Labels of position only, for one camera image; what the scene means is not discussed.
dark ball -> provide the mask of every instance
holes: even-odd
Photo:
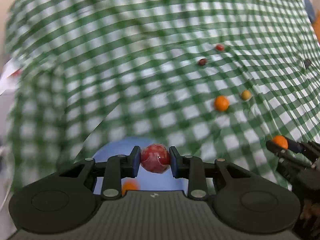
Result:
[[[198,65],[199,66],[204,66],[207,63],[207,59],[206,58],[202,58],[201,60],[198,61]]]

bead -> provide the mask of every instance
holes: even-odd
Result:
[[[144,148],[140,154],[140,164],[153,173],[164,173],[170,166],[170,155],[161,144],[152,144]]]
[[[248,99],[250,99],[250,98],[251,98],[251,93],[250,93],[250,91],[248,91],[248,90],[243,91],[243,92],[241,93],[241,98],[242,98],[243,100],[248,100]]]
[[[229,107],[229,100],[225,96],[218,96],[213,104],[216,110],[224,112]]]
[[[15,72],[13,72],[9,77],[16,77],[16,76],[19,76],[20,74],[21,74],[21,70],[18,69]]]
[[[125,195],[127,190],[139,190],[139,183],[135,179],[127,179],[122,185],[122,195]]]
[[[277,135],[272,139],[272,141],[275,144],[277,144],[278,146],[280,146],[281,148],[286,149],[286,150],[288,149],[288,141],[284,136]]]
[[[224,51],[224,46],[223,46],[222,44],[217,44],[217,45],[216,45],[216,49],[217,49],[218,51]]]
[[[204,66],[207,63],[207,59],[206,58],[202,58],[201,60],[198,61],[198,65],[199,66]]]

orange object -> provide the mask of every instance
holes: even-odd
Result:
[[[318,42],[320,43],[320,12],[316,16],[316,20],[313,22],[312,27],[317,36]]]
[[[128,179],[122,185],[122,195],[125,194],[127,190],[139,190],[140,186],[135,179]]]
[[[275,136],[272,141],[283,149],[288,149],[288,141],[282,135]]]
[[[241,93],[241,97],[243,100],[249,100],[251,98],[251,93],[248,90],[245,90]]]
[[[229,100],[225,96],[218,96],[214,101],[214,108],[218,111],[226,111],[229,107]]]

red ball in plastic wrap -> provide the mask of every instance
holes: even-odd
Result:
[[[169,152],[161,144],[151,144],[141,151],[140,164],[147,171],[164,173],[170,166]]]

red ball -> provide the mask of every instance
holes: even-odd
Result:
[[[224,46],[223,46],[222,44],[217,44],[217,45],[216,45],[216,49],[217,49],[218,51],[224,51]]]
[[[170,166],[169,152],[161,144],[151,144],[141,151],[140,164],[146,171],[164,173]]]
[[[201,60],[198,61],[198,65],[199,66],[204,66],[207,63],[207,59],[206,58],[202,58]]]
[[[10,75],[10,77],[19,76],[20,74],[21,74],[21,70],[18,69],[18,70],[16,70],[15,72],[13,72],[13,73]]]

